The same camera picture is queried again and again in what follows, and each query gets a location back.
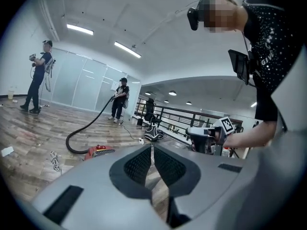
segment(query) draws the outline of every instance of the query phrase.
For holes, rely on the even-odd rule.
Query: white ceiling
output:
[[[171,96],[168,93],[174,90],[177,96]],[[141,95],[150,92],[148,96],[157,101],[168,100],[170,104],[185,105],[191,101],[194,106],[204,107],[207,100],[227,100],[244,105],[249,108],[256,101],[256,89],[246,86],[243,81],[237,78],[189,78],[165,81],[150,86],[141,87]]]
[[[187,8],[196,7],[197,1],[46,0],[46,3],[61,41],[107,51],[146,76],[157,70],[184,68],[186,62],[192,62],[192,68],[195,61],[204,61],[204,57],[228,62],[228,49],[244,50],[238,33],[211,34],[204,32],[201,26],[196,32],[191,30]],[[67,23],[93,30],[94,36],[68,30]],[[127,47],[136,45],[142,58],[137,59],[116,48],[115,41]],[[181,58],[185,60],[182,66],[177,63]]]

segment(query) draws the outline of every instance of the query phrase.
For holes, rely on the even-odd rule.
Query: red object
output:
[[[95,153],[98,150],[108,150],[108,149],[113,149],[111,146],[95,146],[89,148],[84,160],[92,159],[93,158],[93,153]]]

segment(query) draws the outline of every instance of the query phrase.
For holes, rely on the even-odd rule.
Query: sneaker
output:
[[[39,110],[35,108],[31,109],[29,112],[33,114],[39,114]]]
[[[21,105],[20,108],[22,109],[22,111],[28,112],[29,106],[27,106],[27,105]]]

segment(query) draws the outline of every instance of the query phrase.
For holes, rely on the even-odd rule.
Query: chair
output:
[[[149,98],[148,101],[146,101],[146,114],[144,116],[144,120],[148,121],[150,123],[150,126],[152,124],[159,124],[162,122],[161,119],[159,119],[159,114],[156,114],[154,116],[154,100]]]

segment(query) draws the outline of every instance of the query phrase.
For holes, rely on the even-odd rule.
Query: black pants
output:
[[[120,119],[120,115],[121,115],[121,111],[123,109],[123,105],[124,105],[124,100],[121,99],[115,99],[113,101],[113,105],[112,105],[112,117],[115,117],[115,113],[116,113],[116,109],[117,109],[117,113],[116,113],[116,118]]]
[[[32,83],[30,85],[27,98],[25,100],[25,105],[29,105],[31,99],[33,98],[33,105],[34,108],[38,110],[38,90],[39,86],[41,85],[44,76],[33,76]]]

